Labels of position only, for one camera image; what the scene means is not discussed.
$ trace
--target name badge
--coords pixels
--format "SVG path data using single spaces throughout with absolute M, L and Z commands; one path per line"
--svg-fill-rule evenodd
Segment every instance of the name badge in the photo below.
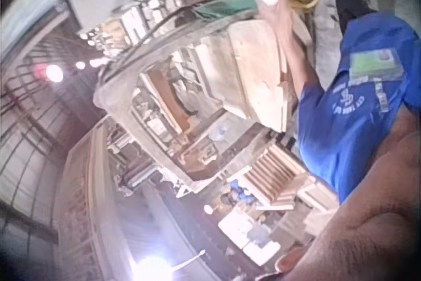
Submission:
M 402 76 L 403 67 L 395 49 L 376 49 L 351 54 L 350 86 L 375 80 L 400 80 Z

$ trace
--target wooden plank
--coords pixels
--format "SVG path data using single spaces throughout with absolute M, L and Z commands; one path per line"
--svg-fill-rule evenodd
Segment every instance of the wooden plank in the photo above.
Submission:
M 264 20 L 248 20 L 229 26 L 228 35 L 251 117 L 283 132 L 284 89 L 280 78 L 286 72 L 286 63 L 281 64 L 284 58 L 279 56 L 273 29 Z
M 224 108 L 231 113 L 246 118 L 249 114 L 241 78 L 230 39 L 221 32 L 201 39 L 195 50 L 203 67 L 204 78 L 215 99 L 222 100 Z
M 180 107 L 171 90 L 170 83 L 159 70 L 150 70 L 144 76 L 148 81 L 148 86 L 157 98 L 159 105 L 170 123 L 175 127 L 177 133 L 185 132 L 189 129 L 189 116 Z

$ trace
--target skin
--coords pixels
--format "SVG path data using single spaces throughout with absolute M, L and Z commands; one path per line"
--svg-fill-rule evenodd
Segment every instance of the skin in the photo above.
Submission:
M 284 50 L 298 98 L 306 85 L 320 85 L 293 36 L 287 0 L 259 4 L 259 10 Z M 400 107 L 364 180 L 283 280 L 394 280 L 401 274 L 420 245 L 419 122 Z
M 419 247 L 420 188 L 415 132 L 373 164 L 284 280 L 396 279 Z

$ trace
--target blue shirt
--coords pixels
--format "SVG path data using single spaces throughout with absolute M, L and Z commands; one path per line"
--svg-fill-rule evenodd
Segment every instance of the blue shirt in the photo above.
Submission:
M 389 110 L 381 111 L 374 82 L 349 85 L 351 54 L 394 49 L 403 76 L 383 81 Z M 348 23 L 341 61 L 331 86 L 305 86 L 298 107 L 298 142 L 307 168 L 337 193 L 339 203 L 359 185 L 370 159 L 388 135 L 402 103 L 421 106 L 421 43 L 415 31 L 390 14 L 372 13 Z

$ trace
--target bright light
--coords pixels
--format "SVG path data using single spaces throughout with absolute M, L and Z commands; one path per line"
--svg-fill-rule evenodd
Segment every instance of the bright light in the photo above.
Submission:
M 97 68 L 101 65 L 105 65 L 110 61 L 108 57 L 101 57 L 100 59 L 92 59 L 89 61 L 89 65 L 91 65 L 93 68 Z
M 213 213 L 213 208 L 207 204 L 203 207 L 203 210 L 205 211 L 206 214 L 209 214 L 209 215 Z
M 77 62 L 76 63 L 76 68 L 77 69 L 85 69 L 85 63 L 84 62 Z
M 61 82 L 63 80 L 63 71 L 57 65 L 48 65 L 45 73 L 52 82 Z
M 93 68 L 97 68 L 101 66 L 102 62 L 101 59 L 92 59 L 89 61 L 89 65 L 91 65 Z
M 172 281 L 171 266 L 160 257 L 148 257 L 133 271 L 135 281 Z

